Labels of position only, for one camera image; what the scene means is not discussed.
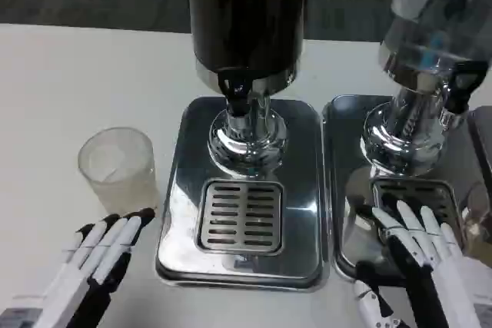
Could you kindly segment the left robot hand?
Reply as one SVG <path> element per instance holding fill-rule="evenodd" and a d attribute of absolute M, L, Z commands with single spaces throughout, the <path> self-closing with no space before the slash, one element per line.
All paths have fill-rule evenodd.
<path fill-rule="evenodd" d="M 48 286 L 13 297 L 1 312 L 1 326 L 97 327 L 127 273 L 133 247 L 154 218 L 147 207 L 78 229 Z"/>

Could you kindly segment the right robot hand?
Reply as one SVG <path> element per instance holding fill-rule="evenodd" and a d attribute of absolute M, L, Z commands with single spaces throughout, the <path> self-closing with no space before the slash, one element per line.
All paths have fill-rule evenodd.
<path fill-rule="evenodd" d="M 397 216 L 379 207 L 371 218 L 386 235 L 419 327 L 489 327 L 491 268 L 460 249 L 449 224 L 428 206 L 398 200 Z"/>

